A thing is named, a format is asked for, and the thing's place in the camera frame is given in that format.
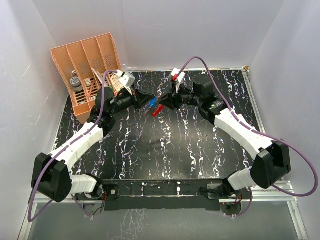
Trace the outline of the key with blue tag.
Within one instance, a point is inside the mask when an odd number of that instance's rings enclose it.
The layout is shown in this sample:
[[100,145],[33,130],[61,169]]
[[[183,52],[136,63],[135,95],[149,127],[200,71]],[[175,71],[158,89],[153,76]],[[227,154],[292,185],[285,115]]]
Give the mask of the key with blue tag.
[[156,105],[156,102],[157,102],[157,98],[154,97],[154,98],[150,101],[149,107],[150,107],[150,108],[153,108],[153,107]]

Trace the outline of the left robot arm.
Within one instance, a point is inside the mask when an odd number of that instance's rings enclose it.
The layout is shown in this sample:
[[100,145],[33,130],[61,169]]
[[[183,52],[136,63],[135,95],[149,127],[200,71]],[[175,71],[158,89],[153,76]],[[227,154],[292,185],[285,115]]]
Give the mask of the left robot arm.
[[87,194],[97,200],[103,195],[98,177],[86,173],[73,175],[76,162],[112,130],[115,115],[130,107],[136,110],[153,100],[155,95],[133,86],[122,89],[117,95],[110,87],[97,92],[95,105],[82,128],[66,143],[49,154],[40,153],[34,161],[31,187],[59,203],[68,195]]

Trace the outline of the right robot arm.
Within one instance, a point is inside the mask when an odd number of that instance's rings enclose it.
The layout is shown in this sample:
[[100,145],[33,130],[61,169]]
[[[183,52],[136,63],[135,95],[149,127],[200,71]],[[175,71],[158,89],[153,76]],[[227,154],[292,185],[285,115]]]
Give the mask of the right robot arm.
[[268,189],[290,173],[288,146],[256,134],[255,128],[241,115],[234,118],[225,101],[215,95],[211,82],[193,83],[193,89],[184,86],[177,88],[173,84],[159,103],[171,110],[179,109],[182,105],[197,107],[205,120],[230,135],[253,159],[252,167],[234,172],[223,179],[222,185],[214,188],[211,193],[233,199],[245,188],[259,186]]

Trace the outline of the white labelled packet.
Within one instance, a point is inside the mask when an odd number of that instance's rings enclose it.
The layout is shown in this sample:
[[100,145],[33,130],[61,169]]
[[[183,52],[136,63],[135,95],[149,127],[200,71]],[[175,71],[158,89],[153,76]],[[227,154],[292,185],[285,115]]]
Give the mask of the white labelled packet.
[[124,88],[124,85],[120,82],[120,76],[117,76],[115,73],[111,73],[110,75],[110,83],[115,92],[119,92]]

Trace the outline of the white paper card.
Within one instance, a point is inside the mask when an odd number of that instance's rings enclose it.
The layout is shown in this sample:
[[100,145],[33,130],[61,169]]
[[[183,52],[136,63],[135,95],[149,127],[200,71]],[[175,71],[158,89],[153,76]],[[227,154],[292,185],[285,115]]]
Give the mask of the white paper card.
[[100,72],[98,72],[96,69],[91,67],[92,72],[95,74],[96,78],[99,80],[99,82],[103,85],[105,83],[105,80],[103,79],[103,75],[101,75]]

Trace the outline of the orange pencil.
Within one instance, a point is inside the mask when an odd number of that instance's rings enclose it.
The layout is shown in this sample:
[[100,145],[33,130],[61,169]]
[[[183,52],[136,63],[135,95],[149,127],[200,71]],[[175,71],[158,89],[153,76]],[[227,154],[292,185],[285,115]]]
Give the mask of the orange pencil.
[[95,86],[95,81],[93,80],[92,83],[91,83],[90,89],[89,89],[89,91],[88,91],[88,98],[89,98],[89,99],[91,98],[91,95],[92,95],[94,86]]

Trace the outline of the pink desk organizer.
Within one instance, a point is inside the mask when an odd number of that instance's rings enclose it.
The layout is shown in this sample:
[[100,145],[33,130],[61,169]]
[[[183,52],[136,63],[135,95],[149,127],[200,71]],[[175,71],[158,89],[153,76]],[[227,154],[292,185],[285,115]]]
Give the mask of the pink desk organizer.
[[[50,50],[53,62],[62,77],[71,99],[73,113],[84,124],[95,106],[97,92],[101,83],[91,68],[104,74],[107,70],[121,70],[116,43],[112,34],[105,33],[88,39],[76,41]],[[79,77],[83,90],[75,92],[70,84],[72,77]],[[89,96],[92,82],[94,88]]]

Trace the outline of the grey round jar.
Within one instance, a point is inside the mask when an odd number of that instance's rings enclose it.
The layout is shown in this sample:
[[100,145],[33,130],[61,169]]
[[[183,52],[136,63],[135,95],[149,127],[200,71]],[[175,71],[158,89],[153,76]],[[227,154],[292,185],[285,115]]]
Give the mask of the grey round jar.
[[72,77],[69,82],[75,92],[80,92],[83,90],[81,80],[78,76]]

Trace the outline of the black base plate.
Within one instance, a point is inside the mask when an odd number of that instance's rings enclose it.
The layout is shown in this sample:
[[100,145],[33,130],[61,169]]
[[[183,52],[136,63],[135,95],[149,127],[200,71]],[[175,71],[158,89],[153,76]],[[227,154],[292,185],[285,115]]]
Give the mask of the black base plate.
[[223,203],[235,205],[252,199],[246,189],[231,189],[220,179],[101,180],[92,193],[76,194],[78,200],[102,203],[105,211],[128,209],[205,209],[219,211]]

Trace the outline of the aluminium frame rail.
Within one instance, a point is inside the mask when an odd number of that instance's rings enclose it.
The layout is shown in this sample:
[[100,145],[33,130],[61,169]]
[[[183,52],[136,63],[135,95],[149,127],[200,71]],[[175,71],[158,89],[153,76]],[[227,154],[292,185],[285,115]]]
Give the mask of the aluminium frame rail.
[[255,188],[235,204],[203,196],[120,196],[106,204],[71,198],[44,212],[36,198],[33,222],[24,221],[21,240],[306,240],[294,198]]

